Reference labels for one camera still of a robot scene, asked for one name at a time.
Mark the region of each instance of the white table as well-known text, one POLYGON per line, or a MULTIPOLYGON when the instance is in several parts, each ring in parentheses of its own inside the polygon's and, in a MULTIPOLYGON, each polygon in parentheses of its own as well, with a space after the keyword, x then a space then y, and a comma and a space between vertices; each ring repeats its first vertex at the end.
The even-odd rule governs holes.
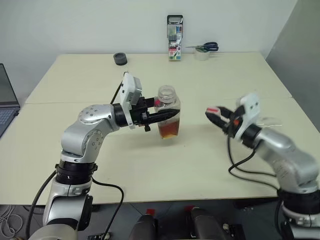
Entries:
MULTIPOLYGON (((31 204, 40 185, 60 160, 63 131, 84 107, 110 101, 124 71, 123 66, 113 64, 111 57, 62 55, 43 77, 0 140, 0 204, 31 204), (72 72, 78 82, 71 77, 72 72), (92 73, 94 76, 89 84, 87 77, 92 73), (85 92, 86 87, 91 87, 91 91, 76 94, 85 92)), ((283 126, 278 130, 320 160, 319 132, 258 53, 218 54, 210 59, 211 64, 197 62, 191 55, 185 56, 184 62, 171 64, 167 64, 166 55, 161 54, 129 55, 128 58, 128 68, 141 79, 145 97, 154 96, 162 84, 173 84, 181 98, 182 111, 179 136, 174 139, 161 140, 156 124, 151 125, 151 132, 144 132, 142 127, 134 130, 125 127, 106 137, 94 176, 98 181, 121 186, 125 191, 125 202, 275 196, 272 188, 241 181, 228 174, 226 137, 204 114, 208 106, 234 109, 241 94, 254 90, 262 96, 261 116, 279 119, 283 126), (149 69, 143 71, 145 64, 142 63, 147 64, 148 56, 163 63, 162 69, 149 63, 149 69), (182 67, 193 67, 194 70, 187 75, 182 67), (161 76, 153 74, 156 70, 161 76), (163 78, 168 73, 176 78, 163 78), (202 73, 202 77, 198 76, 194 81, 196 73, 202 73)), ((232 143, 236 159, 250 153, 239 143, 232 143)), ((245 167, 271 171, 259 157, 253 158, 245 167)), ((46 203, 48 192, 47 188, 38 204, 46 203)), ((116 189, 95 184, 90 193, 96 204, 114 203, 120 199, 116 189)))

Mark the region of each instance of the floor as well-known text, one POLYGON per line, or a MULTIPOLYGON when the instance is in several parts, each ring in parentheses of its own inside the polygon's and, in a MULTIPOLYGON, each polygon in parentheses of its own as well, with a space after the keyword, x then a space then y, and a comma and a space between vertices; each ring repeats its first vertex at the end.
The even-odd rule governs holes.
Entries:
MULTIPOLYGON (((280 239, 274 228, 276 202, 237 209, 231 199, 126 203, 120 208, 111 226, 111 239, 127 240, 134 224, 147 209, 155 209, 155 217, 158 219, 158 232, 162 240, 188 238, 184 212, 186 206, 204 208, 223 223, 242 224, 247 240, 280 239)), ((5 205, 0 205, 0 213, 4 211, 5 207, 5 205)), ((102 233, 115 208, 115 204, 106 204, 102 205, 98 212, 93 212, 89 227, 78 233, 78 239, 85 240, 88 235, 102 233)), ((37 213, 42 213, 42 211, 43 209, 36 209, 37 213)), ((17 205, 13 213, 20 215, 23 219, 23 228, 16 236, 25 237, 25 223, 28 212, 23 206, 17 205)), ((13 227, 20 224, 19 220, 14 217, 10 220, 10 223, 13 227)), ((42 215, 34 215, 30 232, 33 233, 41 226, 42 215)), ((5 239, 8 238, 0 235, 0 240, 5 239)))

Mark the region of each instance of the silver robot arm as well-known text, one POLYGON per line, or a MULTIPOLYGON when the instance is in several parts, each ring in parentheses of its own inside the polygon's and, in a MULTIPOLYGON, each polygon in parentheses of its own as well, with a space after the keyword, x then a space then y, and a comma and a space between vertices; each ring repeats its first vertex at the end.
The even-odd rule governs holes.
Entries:
POLYGON ((265 160, 276 173, 280 185, 277 191, 286 221, 281 224, 285 240, 320 240, 320 191, 317 183, 319 166, 308 153, 298 149, 293 141, 271 128, 260 128, 255 123, 260 113, 256 94, 237 101, 233 112, 225 107, 210 107, 208 119, 242 142, 265 160))
POLYGON ((60 162, 43 214, 43 226, 30 240, 75 240, 77 231, 90 222, 93 197, 88 195, 95 161, 105 137, 120 127, 144 126, 175 116, 179 110, 166 109, 149 114, 154 98, 141 96, 141 83, 125 73, 120 88, 120 103, 91 105, 83 109, 77 121, 63 133, 60 162))

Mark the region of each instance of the plastic bottle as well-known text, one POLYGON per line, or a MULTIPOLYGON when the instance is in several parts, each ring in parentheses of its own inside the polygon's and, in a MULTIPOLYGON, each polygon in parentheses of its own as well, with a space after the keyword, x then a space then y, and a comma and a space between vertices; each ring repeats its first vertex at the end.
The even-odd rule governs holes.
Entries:
MULTIPOLYGON (((175 88, 170 85, 163 85, 158 90, 158 97, 155 99, 155 111, 163 109, 180 109, 181 103, 176 94, 175 88)), ((163 139, 169 139, 178 135, 180 113, 174 117, 158 122, 159 133, 163 139)))

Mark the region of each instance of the scissors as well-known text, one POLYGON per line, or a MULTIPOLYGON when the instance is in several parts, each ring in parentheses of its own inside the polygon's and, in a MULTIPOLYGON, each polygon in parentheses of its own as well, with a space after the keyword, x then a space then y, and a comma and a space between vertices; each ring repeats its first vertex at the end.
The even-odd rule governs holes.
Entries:
POLYGON ((205 44, 198 46, 187 46, 186 48, 196 48, 208 52, 216 52, 219 49, 218 43, 216 43, 215 41, 206 42, 205 44))

